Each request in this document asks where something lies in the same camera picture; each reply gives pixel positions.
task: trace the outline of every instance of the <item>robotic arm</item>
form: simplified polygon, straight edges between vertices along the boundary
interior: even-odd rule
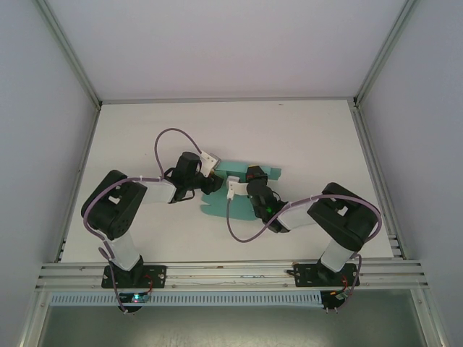
[[[328,184],[322,196],[327,198],[309,200],[296,206],[275,197],[268,185],[268,177],[259,166],[250,166],[246,183],[239,183],[237,177],[229,177],[228,198],[234,194],[250,198],[254,214],[267,224],[274,233],[287,233],[304,225],[317,223],[332,238],[318,261],[318,277],[329,284],[334,274],[341,271],[346,262],[359,252],[378,223],[378,217],[370,205],[361,197],[337,183]]]
[[[175,128],[160,133],[155,143],[157,161],[158,139],[169,130],[177,130],[187,135]],[[149,278],[149,275],[153,274],[149,271],[154,271],[154,267],[162,267],[144,265],[143,258],[133,244],[129,228],[140,204],[184,202],[195,196],[196,189],[200,189],[204,194],[218,191],[224,180],[215,175],[213,169],[219,162],[219,158],[204,151],[200,151],[200,156],[183,152],[176,166],[162,173],[158,179],[143,177],[129,179],[122,172],[113,170],[86,200],[81,210],[84,225],[89,232],[103,241],[109,253],[100,249],[101,254],[109,261],[107,268],[111,271],[112,286],[121,308],[123,306],[116,288],[146,288],[147,283],[142,279]],[[262,234],[266,228],[275,233],[287,233],[300,226],[317,223],[332,240],[317,265],[305,268],[306,273],[298,273],[298,275],[301,278],[308,278],[307,281],[316,286],[339,286],[340,277],[343,275],[341,272],[345,272],[347,267],[346,262],[361,250],[365,242],[379,232],[381,215],[378,210],[336,183],[328,184],[321,195],[299,202],[282,201],[279,194],[275,193],[267,183],[268,177],[259,166],[248,168],[246,182],[239,182],[237,177],[228,177],[229,204],[235,194],[248,196],[255,216],[266,225],[254,237],[244,241],[239,240],[231,230],[227,211],[227,226],[232,236],[237,241],[249,242]],[[353,269],[349,270],[351,274],[356,271],[355,265],[352,267]],[[163,278],[165,267],[163,268],[164,272],[158,274],[159,278]],[[108,279],[109,276],[105,269],[103,284],[105,278]],[[357,279],[358,273],[351,284],[354,285]],[[158,284],[159,288],[163,288],[162,280]],[[148,285],[152,288],[153,281],[148,282]]]
[[[164,202],[173,204],[190,200],[195,196],[195,189],[204,194],[219,190],[223,179],[212,172],[220,160],[205,152],[200,156],[183,152],[174,168],[157,181],[128,181],[111,189],[100,198],[88,213],[88,224],[102,238],[110,261],[116,265],[116,277],[124,278],[125,283],[133,286],[142,278],[143,258],[137,252],[129,228],[142,202]],[[96,190],[85,201],[81,216],[91,202],[112,184],[127,179],[122,172],[109,172]]]

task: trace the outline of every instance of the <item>white panel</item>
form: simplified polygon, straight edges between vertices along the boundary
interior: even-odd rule
[[[408,248],[463,346],[463,1],[421,1],[365,117]]]
[[[354,96],[404,0],[49,0],[100,99]]]
[[[54,259],[94,107],[31,1],[0,1],[0,346]]]
[[[54,293],[51,306],[115,306],[114,293]],[[124,304],[126,307],[140,304]],[[323,308],[320,291],[269,291],[269,292],[155,292],[143,306],[285,306]]]
[[[167,127],[179,127],[206,152],[223,160],[242,160],[282,168],[271,182],[281,198],[319,194],[331,181],[377,205],[349,107],[345,100],[170,103],[107,105],[101,112],[77,207],[64,250],[64,262],[101,262],[100,241],[82,225],[80,208],[101,179],[119,169],[129,176],[157,176],[153,143]],[[159,142],[160,159],[175,166],[184,150],[194,150],[179,133]],[[233,240],[225,218],[205,215],[201,200],[173,205],[142,205],[131,227],[135,246],[146,261],[316,259],[330,237],[318,225],[288,234],[265,232],[249,244]],[[262,228],[259,220],[232,220],[242,238]],[[393,257],[383,231],[362,250],[364,257]]]

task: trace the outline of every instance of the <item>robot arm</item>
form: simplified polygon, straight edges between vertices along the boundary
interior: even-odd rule
[[[264,224],[268,224],[279,213],[278,218],[268,226],[275,233],[287,233],[294,228],[314,223],[320,225],[332,240],[319,259],[318,276],[329,282],[329,278],[341,271],[345,263],[368,240],[378,222],[376,214],[370,208],[346,199],[324,198],[292,207],[291,203],[275,197],[275,192],[267,186],[267,181],[268,178],[260,167],[249,167],[246,183],[239,183],[237,177],[227,179],[228,198],[232,199],[234,194],[248,195],[255,216]],[[323,195],[352,197],[354,200],[364,201],[336,183],[328,184]]]
[[[143,258],[133,244],[129,228],[140,204],[189,200],[185,195],[192,192],[194,196],[195,189],[201,189],[205,194],[216,192],[220,189],[223,179],[211,171],[218,163],[217,157],[205,152],[201,153],[201,158],[194,153],[184,152],[175,168],[170,168],[163,179],[143,181],[141,178],[143,183],[125,182],[95,203],[88,214],[88,223],[101,236],[119,275],[122,273],[126,277],[129,276],[132,283],[139,280],[141,272],[138,268],[143,266]],[[101,192],[126,178],[127,176],[120,171],[109,172],[82,206],[82,217],[90,203]]]

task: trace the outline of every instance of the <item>white table surface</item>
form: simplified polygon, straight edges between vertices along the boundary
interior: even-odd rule
[[[345,100],[248,101],[104,105],[82,178],[62,262],[101,262],[100,240],[83,227],[80,208],[112,169],[128,176],[158,176],[153,154],[157,134],[178,127],[201,149],[223,160],[282,168],[270,185],[283,200],[319,194],[335,181],[378,206],[349,106]],[[185,150],[180,133],[166,133],[159,153],[164,169]],[[288,234],[266,231],[248,244],[233,240],[225,218],[200,211],[200,195],[177,204],[146,204],[131,227],[147,262],[318,259],[330,237],[318,225]],[[231,221],[238,237],[260,230],[259,220]],[[385,229],[366,244],[362,256],[393,257]]]

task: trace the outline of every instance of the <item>purple cable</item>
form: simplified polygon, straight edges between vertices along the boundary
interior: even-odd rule
[[[371,233],[371,235],[369,235],[369,237],[366,239],[365,243],[369,242],[372,238],[374,238],[376,235],[378,235],[380,229],[381,229],[381,226],[383,225],[383,220],[381,219],[381,214],[379,212],[379,210],[371,205],[369,202],[367,201],[364,201],[362,199],[359,199],[357,197],[349,197],[347,195],[338,195],[338,194],[321,194],[321,195],[315,195],[313,197],[308,197],[307,199],[302,199],[302,200],[299,200],[299,201],[296,201],[296,202],[290,202],[288,204],[286,204],[280,211],[278,211],[268,222],[267,224],[264,225],[264,227],[257,233],[255,234],[254,236],[248,238],[248,239],[245,239],[245,240],[241,240],[241,239],[238,239],[238,237],[234,234],[233,230],[232,230],[232,227],[230,226],[230,204],[231,204],[231,199],[228,199],[228,202],[226,204],[226,226],[228,227],[229,229],[229,232],[231,234],[231,237],[233,237],[233,239],[237,240],[238,242],[241,242],[242,244],[246,244],[247,242],[251,242],[253,240],[256,240],[260,235],[263,234],[263,232],[272,224],[272,222],[277,219],[280,214],[282,214],[284,211],[290,209],[291,207],[296,207],[296,206],[299,206],[299,205],[303,205],[309,201],[312,201],[312,200],[318,200],[318,199],[341,199],[341,200],[349,200],[349,201],[353,201],[353,202],[356,202],[356,203],[359,203],[361,205],[364,205],[365,207],[368,207],[370,210],[373,211],[373,213],[375,213],[375,216],[376,218],[378,219],[378,224],[376,225],[376,229],[374,230],[374,232]]]
[[[164,178],[164,169],[162,168],[162,165],[161,165],[161,161],[159,160],[159,155],[158,155],[158,142],[159,142],[159,139],[161,138],[161,136],[166,133],[166,132],[181,132],[183,135],[185,135],[190,141],[191,143],[193,144],[193,146],[195,146],[196,150],[201,154],[202,151],[201,149],[199,148],[199,146],[196,144],[196,142],[194,141],[194,139],[189,136],[186,132],[184,132],[183,130],[181,129],[178,129],[178,128],[167,128],[165,130],[163,130],[162,132],[159,133],[159,135],[157,136],[156,138],[156,141],[154,142],[154,156],[156,157],[156,162],[158,163],[158,166],[159,166],[159,170],[161,170],[161,179]]]
[[[111,260],[109,259],[108,254],[104,251],[104,249],[99,247],[98,251],[100,251],[103,258],[108,260],[109,270],[111,271],[111,279],[112,279],[112,282],[113,282],[114,293],[116,294],[116,299],[117,299],[117,302],[119,303],[119,306],[121,307],[121,310],[123,311],[124,314],[126,314],[126,313],[128,313],[128,310],[122,304],[121,297],[119,296],[119,292],[117,291],[116,276],[114,276],[114,270],[113,270],[113,265],[111,264]]]

